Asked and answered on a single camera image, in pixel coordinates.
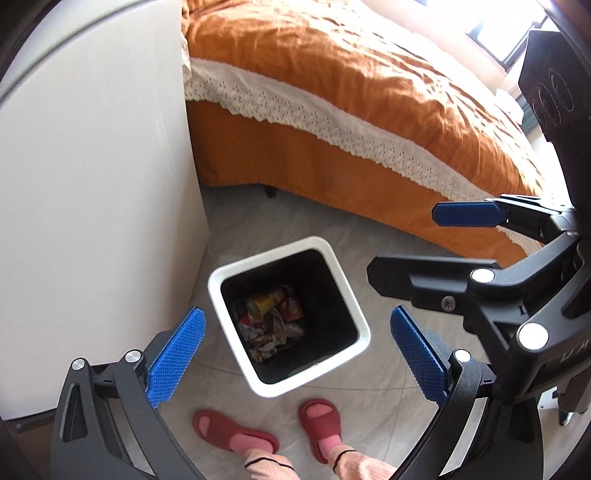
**orange bed skirt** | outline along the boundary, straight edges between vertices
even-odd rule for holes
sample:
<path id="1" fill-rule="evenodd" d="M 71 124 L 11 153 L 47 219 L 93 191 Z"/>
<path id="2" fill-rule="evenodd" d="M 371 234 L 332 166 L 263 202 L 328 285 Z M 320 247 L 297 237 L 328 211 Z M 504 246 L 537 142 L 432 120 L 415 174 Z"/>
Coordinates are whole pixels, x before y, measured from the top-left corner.
<path id="1" fill-rule="evenodd" d="M 210 102 L 187 102 L 195 166 L 208 186 L 261 183 L 417 235 L 463 257 L 501 266 L 525 257 L 493 228 L 442 228 L 431 218 L 440 194 L 314 135 L 232 115 Z"/>

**blue gripper pad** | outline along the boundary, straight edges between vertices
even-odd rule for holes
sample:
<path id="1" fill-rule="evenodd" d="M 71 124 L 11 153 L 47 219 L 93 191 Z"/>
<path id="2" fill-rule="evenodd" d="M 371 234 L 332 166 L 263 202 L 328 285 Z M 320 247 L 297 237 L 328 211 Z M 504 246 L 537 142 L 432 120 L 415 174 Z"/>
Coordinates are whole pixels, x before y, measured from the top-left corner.
<path id="1" fill-rule="evenodd" d="M 148 370 L 146 395 L 154 408 L 173 396 L 204 335 L 205 314 L 194 308 L 177 327 Z"/>
<path id="2" fill-rule="evenodd" d="M 495 202 L 440 202 L 431 211 L 439 226 L 497 226 L 507 212 Z"/>
<path id="3" fill-rule="evenodd" d="M 449 374 L 444 360 L 429 345 L 402 305 L 392 310 L 390 332 L 425 398 L 439 407 L 445 405 L 449 397 Z"/>

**round metal joint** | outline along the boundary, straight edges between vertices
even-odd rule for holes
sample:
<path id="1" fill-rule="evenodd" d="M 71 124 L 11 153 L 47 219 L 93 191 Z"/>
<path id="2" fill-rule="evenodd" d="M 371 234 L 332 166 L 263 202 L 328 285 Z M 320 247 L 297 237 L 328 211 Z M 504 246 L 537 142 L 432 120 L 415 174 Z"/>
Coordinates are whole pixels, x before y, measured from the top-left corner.
<path id="1" fill-rule="evenodd" d="M 461 350 L 461 349 L 453 352 L 453 356 L 456 357 L 456 360 L 458 362 L 461 362 L 463 364 L 465 364 L 466 362 L 469 362 L 470 359 L 472 358 L 472 355 L 470 355 L 470 352 L 468 352 L 467 350 Z"/>
<path id="2" fill-rule="evenodd" d="M 77 358 L 76 360 L 74 360 L 72 362 L 72 370 L 79 370 L 80 368 L 82 368 L 85 364 L 85 361 L 83 358 Z"/>
<path id="3" fill-rule="evenodd" d="M 540 350 L 548 343 L 548 330 L 539 323 L 526 323 L 519 327 L 517 339 L 528 350 Z"/>
<path id="4" fill-rule="evenodd" d="M 456 299 L 451 295 L 445 295 L 441 299 L 441 308 L 444 312 L 453 312 L 456 309 Z"/>
<path id="5" fill-rule="evenodd" d="M 495 278 L 495 273 L 488 268 L 477 268 L 472 271 L 470 278 L 478 283 L 490 283 Z"/>
<path id="6" fill-rule="evenodd" d="M 125 361 L 130 364 L 136 363 L 140 358 L 142 358 L 142 353 L 137 350 L 130 350 L 125 354 Z"/>

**slide sandal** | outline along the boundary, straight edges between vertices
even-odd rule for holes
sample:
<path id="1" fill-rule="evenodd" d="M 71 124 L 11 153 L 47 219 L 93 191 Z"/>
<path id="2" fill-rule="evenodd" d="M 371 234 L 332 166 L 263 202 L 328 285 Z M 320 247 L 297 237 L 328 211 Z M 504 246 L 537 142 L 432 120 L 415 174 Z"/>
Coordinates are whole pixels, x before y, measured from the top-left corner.
<path id="1" fill-rule="evenodd" d="M 199 430 L 199 419 L 201 417 L 209 418 L 209 428 L 207 429 L 207 435 L 203 436 Z M 203 440 L 210 443 L 214 447 L 221 448 L 222 450 L 230 450 L 230 439 L 238 434 L 243 433 L 244 435 L 250 435 L 251 437 L 257 437 L 266 440 L 273 445 L 273 453 L 277 453 L 279 450 L 279 440 L 270 433 L 263 432 L 262 430 L 252 430 L 243 427 L 236 423 L 234 420 L 218 413 L 214 410 L 200 410 L 193 417 L 193 428 L 197 435 Z"/>
<path id="2" fill-rule="evenodd" d="M 312 405 L 318 404 L 327 405 L 332 408 L 332 411 L 326 415 L 322 415 L 321 417 L 311 419 L 306 415 L 306 410 L 308 410 L 308 408 Z M 317 398 L 315 400 L 308 400 L 302 404 L 300 406 L 298 416 L 300 418 L 301 426 L 304 427 L 304 430 L 310 439 L 310 446 L 312 447 L 312 453 L 314 454 L 314 457 L 320 463 L 328 463 L 329 461 L 324 458 L 322 452 L 320 451 L 318 441 L 332 437 L 333 435 L 341 435 L 340 414 L 338 409 L 328 400 Z"/>

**foot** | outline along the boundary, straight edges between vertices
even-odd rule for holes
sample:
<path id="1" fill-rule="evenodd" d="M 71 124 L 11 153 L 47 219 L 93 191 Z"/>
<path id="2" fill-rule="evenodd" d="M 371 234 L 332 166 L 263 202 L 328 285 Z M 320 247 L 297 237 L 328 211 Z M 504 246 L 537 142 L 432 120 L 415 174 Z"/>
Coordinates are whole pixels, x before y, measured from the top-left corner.
<path id="1" fill-rule="evenodd" d="M 199 418 L 197 426 L 203 438 L 207 438 L 207 432 L 209 431 L 210 423 L 211 421 L 209 417 L 203 416 Z M 244 435 L 243 433 L 237 433 L 230 437 L 229 448 L 231 451 L 240 453 L 241 455 L 243 455 L 248 450 L 252 450 L 255 448 L 259 450 L 264 450 L 268 453 L 273 453 L 273 445 L 271 445 L 271 442 L 259 437 Z"/>
<path id="2" fill-rule="evenodd" d="M 309 419 L 317 419 L 318 417 L 322 417 L 326 414 L 332 412 L 333 409 L 331 406 L 328 406 L 323 403 L 317 403 L 314 405 L 309 406 L 306 409 L 306 417 Z M 322 456 L 328 460 L 329 452 L 339 445 L 343 445 L 343 439 L 340 435 L 332 435 L 322 440 L 318 440 L 318 446 L 320 447 L 320 452 Z"/>

